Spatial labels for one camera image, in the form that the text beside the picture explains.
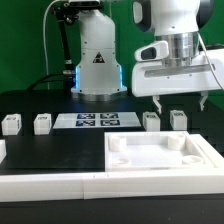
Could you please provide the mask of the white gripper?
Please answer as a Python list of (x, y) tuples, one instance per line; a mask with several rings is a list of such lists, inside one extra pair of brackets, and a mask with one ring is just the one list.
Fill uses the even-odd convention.
[(208, 91), (220, 90), (206, 57), (201, 54), (190, 66), (165, 67), (159, 61), (137, 63), (132, 72), (132, 93), (136, 97), (152, 96), (159, 114), (159, 95), (201, 92), (200, 110), (208, 99)]

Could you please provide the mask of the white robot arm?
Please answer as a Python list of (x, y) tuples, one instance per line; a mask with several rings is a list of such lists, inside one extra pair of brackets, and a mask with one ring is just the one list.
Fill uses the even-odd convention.
[[(81, 62), (72, 92), (107, 100), (126, 90), (115, 59), (115, 26), (99, 12), (101, 0), (68, 0), (80, 12)], [(132, 93), (150, 96), (224, 90), (224, 49), (208, 50), (199, 29), (208, 21), (213, 0), (133, 0), (133, 19), (155, 41), (135, 51)]]

